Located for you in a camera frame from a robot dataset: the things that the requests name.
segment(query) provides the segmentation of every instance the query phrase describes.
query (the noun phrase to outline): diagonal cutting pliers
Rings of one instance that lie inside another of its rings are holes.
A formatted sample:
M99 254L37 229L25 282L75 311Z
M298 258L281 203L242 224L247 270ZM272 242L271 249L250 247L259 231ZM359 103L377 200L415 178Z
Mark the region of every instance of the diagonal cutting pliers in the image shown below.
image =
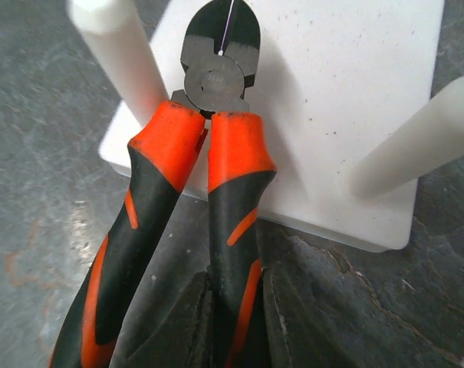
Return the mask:
M258 66L260 29L242 0L214 0L187 28L184 89L128 143L131 180L114 224L64 320L49 367L109 365L134 293L196 163L208 152L212 366L268 364L258 203L276 174L262 119L245 89Z

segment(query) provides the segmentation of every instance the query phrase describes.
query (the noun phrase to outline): orange and black handle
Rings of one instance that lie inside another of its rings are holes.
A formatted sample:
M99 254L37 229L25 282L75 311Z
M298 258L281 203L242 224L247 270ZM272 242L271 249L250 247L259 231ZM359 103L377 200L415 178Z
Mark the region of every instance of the orange and black handle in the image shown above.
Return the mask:
M269 366L256 219L276 167L261 117L216 113L208 162L213 363L218 368Z
M129 143L130 187L64 320L50 368L109 365L124 315L206 137L205 119L166 101Z

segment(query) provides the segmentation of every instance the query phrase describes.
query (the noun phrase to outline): white cylindrical post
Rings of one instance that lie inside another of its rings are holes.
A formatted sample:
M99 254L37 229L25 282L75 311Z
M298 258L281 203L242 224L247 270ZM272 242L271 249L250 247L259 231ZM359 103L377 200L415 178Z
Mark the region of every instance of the white cylindrical post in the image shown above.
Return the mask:
M352 194L370 199L464 155L464 77L366 156L349 177Z
M167 98L133 0L68 0L69 17L142 127Z

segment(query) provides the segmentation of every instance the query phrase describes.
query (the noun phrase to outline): gray tabletop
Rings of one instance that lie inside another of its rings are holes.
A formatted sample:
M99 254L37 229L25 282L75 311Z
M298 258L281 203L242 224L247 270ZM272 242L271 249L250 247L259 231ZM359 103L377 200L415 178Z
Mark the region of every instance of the gray tabletop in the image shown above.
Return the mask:
M149 36L165 3L138 2ZM464 0L448 0L433 93L461 75ZM0 0L0 367L46 366L120 209L128 178L97 155L118 103L62 1ZM138 290L146 306L131 307L124 329L151 330L206 267L207 216L204 202L179 200ZM259 238L360 366L464 366L464 157L420 180L402 251L370 254L267 222Z

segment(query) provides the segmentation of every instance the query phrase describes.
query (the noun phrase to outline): white plastic leg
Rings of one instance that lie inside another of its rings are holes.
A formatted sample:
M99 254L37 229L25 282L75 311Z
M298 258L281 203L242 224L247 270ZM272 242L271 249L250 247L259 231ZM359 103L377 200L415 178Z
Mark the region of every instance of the white plastic leg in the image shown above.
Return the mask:
M144 127L167 98L133 0L68 0L69 17Z
M453 81L355 166L348 185L371 199L464 155L464 77Z

